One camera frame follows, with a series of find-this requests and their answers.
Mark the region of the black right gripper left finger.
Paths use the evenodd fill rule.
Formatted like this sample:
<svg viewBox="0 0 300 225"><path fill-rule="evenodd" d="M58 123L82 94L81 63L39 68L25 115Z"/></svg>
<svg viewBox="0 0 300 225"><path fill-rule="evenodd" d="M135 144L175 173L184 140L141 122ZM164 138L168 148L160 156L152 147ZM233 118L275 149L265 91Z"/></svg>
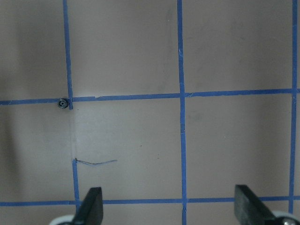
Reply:
<svg viewBox="0 0 300 225"><path fill-rule="evenodd" d="M104 217L101 187L89 189L79 210L74 215L53 219L51 225L101 225Z"/></svg>

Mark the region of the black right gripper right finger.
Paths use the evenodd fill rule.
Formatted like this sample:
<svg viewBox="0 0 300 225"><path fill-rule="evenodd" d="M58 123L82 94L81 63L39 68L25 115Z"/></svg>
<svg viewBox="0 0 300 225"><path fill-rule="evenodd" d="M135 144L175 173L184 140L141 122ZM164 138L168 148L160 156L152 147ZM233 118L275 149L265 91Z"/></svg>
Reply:
<svg viewBox="0 0 300 225"><path fill-rule="evenodd" d="M298 225L293 214L271 211L247 185L234 189L234 215L240 225Z"/></svg>

